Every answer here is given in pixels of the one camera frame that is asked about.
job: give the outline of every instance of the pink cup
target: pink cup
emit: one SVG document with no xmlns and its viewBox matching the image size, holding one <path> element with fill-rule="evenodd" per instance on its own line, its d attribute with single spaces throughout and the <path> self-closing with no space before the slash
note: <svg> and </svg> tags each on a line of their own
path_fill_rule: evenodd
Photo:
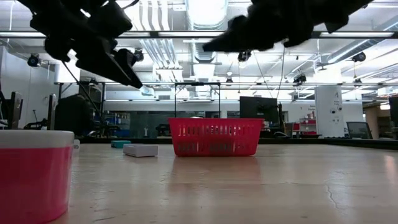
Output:
<svg viewBox="0 0 398 224">
<path fill-rule="evenodd" d="M 0 131 L 0 223 L 46 223 L 68 209 L 74 135 Z"/>
</svg>

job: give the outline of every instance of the red basket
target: red basket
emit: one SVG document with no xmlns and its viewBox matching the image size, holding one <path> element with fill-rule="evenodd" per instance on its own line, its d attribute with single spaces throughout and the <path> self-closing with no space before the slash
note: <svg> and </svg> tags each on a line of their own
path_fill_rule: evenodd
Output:
<svg viewBox="0 0 398 224">
<path fill-rule="evenodd" d="M 251 156 L 263 119 L 169 118 L 177 156 Z"/>
</svg>

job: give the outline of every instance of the table surface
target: table surface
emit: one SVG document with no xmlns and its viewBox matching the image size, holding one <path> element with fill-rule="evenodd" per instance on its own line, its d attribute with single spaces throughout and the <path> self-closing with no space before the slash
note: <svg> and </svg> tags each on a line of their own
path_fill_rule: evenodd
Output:
<svg viewBox="0 0 398 224">
<path fill-rule="evenodd" d="M 53 223 L 397 223 L 398 151 L 261 145 L 254 157 L 74 155 L 68 213 Z"/>
</svg>

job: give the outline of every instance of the white block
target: white block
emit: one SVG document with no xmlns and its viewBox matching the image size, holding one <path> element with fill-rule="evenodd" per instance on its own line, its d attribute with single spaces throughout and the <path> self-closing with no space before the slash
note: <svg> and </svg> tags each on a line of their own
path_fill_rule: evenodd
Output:
<svg viewBox="0 0 398 224">
<path fill-rule="evenodd" d="M 123 146 L 123 153 L 134 157 L 157 156 L 157 146 L 145 144 L 125 144 Z"/>
</svg>

